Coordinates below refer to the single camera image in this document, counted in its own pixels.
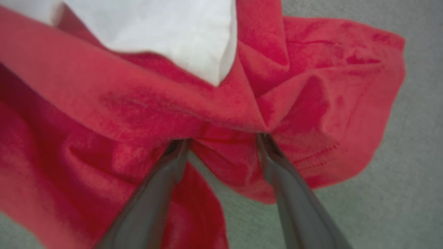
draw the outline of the gray carpet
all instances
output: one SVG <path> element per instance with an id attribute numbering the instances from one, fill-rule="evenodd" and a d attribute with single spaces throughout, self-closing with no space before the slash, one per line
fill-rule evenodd
<path id="1" fill-rule="evenodd" d="M 443 248 L 443 1 L 283 2 L 286 15 L 348 18 L 406 38 L 407 77 L 374 159 L 316 193 L 355 249 Z M 199 168 L 222 201 L 232 249 L 284 248 L 276 206 L 245 199 Z M 0 215 L 0 248 L 40 246 Z"/>

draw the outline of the red fabric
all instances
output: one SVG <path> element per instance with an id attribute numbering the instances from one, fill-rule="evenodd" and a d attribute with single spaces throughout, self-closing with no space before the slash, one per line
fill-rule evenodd
<path id="1" fill-rule="evenodd" d="M 364 24 L 282 17 L 237 1 L 218 88 L 155 54 L 104 49 L 71 14 L 58 29 L 0 8 L 0 209 L 48 248 L 90 248 L 172 139 L 225 184 L 273 203 L 254 132 L 312 188 L 370 161 L 404 78 L 404 40 Z M 227 248 L 220 204 L 188 165 L 163 248 Z"/>

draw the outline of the white cloth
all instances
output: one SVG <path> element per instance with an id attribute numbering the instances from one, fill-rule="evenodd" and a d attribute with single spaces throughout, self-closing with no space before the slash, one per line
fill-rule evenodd
<path id="1" fill-rule="evenodd" d="M 49 25 L 57 24 L 63 3 L 106 48 L 161 54 L 214 86 L 234 61 L 235 0 L 0 0 Z"/>

